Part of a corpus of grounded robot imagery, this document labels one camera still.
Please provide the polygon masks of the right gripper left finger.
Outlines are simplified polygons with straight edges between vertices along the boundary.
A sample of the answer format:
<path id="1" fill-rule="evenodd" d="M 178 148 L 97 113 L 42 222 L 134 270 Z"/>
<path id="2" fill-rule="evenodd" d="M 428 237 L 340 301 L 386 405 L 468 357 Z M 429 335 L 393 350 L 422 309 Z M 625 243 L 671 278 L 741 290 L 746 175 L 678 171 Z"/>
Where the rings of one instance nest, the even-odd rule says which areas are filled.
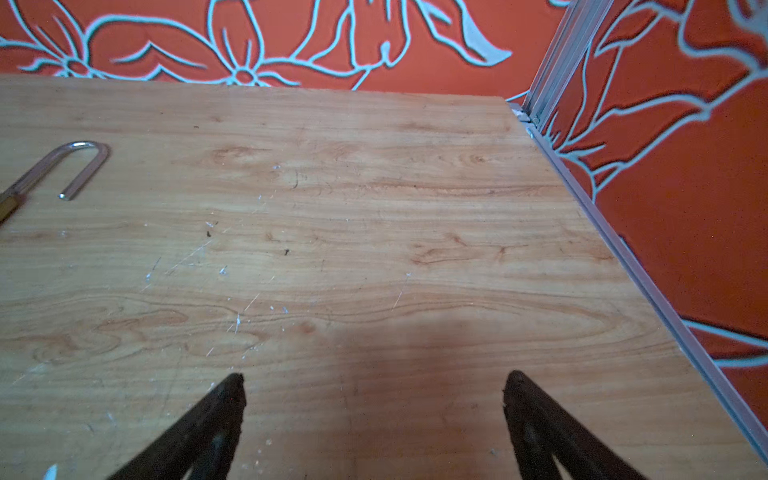
<path id="1" fill-rule="evenodd" d="M 225 479 L 241 435 L 244 376 L 228 375 L 113 479 Z"/>

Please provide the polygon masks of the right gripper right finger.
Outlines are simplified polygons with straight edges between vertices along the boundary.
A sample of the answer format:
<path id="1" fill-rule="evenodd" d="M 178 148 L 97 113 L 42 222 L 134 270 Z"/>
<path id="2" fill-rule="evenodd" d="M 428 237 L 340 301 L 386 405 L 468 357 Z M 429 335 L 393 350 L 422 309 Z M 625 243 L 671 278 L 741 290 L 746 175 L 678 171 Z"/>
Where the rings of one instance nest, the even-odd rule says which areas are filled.
<path id="1" fill-rule="evenodd" d="M 520 370 L 510 372 L 503 412 L 523 479 L 642 479 Z"/>

